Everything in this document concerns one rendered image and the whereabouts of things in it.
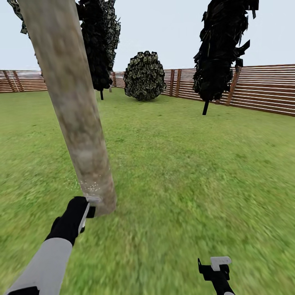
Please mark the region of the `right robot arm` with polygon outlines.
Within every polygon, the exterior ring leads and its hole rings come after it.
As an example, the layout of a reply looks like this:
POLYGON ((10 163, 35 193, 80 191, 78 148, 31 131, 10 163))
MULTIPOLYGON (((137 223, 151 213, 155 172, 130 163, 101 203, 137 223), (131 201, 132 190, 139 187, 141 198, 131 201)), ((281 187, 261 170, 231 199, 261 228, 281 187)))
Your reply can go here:
POLYGON ((212 281, 213 287, 217 295, 235 295, 228 281, 229 270, 227 264, 231 263, 231 258, 228 256, 211 257, 212 265, 203 266, 199 263, 199 272, 203 273, 206 281, 212 281))

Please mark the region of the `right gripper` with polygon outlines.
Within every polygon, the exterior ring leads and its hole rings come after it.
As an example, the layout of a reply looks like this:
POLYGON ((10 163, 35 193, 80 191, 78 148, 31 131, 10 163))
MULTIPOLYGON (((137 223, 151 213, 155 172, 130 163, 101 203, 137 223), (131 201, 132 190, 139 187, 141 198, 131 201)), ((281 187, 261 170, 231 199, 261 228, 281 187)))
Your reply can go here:
POLYGON ((199 263, 199 272, 203 273, 204 279, 206 281, 212 281, 214 284, 218 279, 230 279, 229 270, 227 265, 219 265, 220 271, 213 271, 210 265, 203 266, 199 263))

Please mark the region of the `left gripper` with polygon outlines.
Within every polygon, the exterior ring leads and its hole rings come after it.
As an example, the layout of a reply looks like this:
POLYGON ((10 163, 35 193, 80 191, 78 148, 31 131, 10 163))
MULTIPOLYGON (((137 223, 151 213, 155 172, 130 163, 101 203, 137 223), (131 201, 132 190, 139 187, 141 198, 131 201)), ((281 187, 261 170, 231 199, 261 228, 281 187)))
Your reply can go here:
POLYGON ((95 216, 95 206, 89 206, 86 218, 93 218, 95 216))

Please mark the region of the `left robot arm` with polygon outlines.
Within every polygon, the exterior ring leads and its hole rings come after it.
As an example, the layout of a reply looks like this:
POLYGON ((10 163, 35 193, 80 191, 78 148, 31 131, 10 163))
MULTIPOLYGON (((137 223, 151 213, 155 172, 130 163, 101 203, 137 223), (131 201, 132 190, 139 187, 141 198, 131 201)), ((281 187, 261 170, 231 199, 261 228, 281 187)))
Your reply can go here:
POLYGON ((57 217, 50 234, 4 295, 59 295, 76 237, 86 218, 95 216, 98 196, 76 196, 57 217))

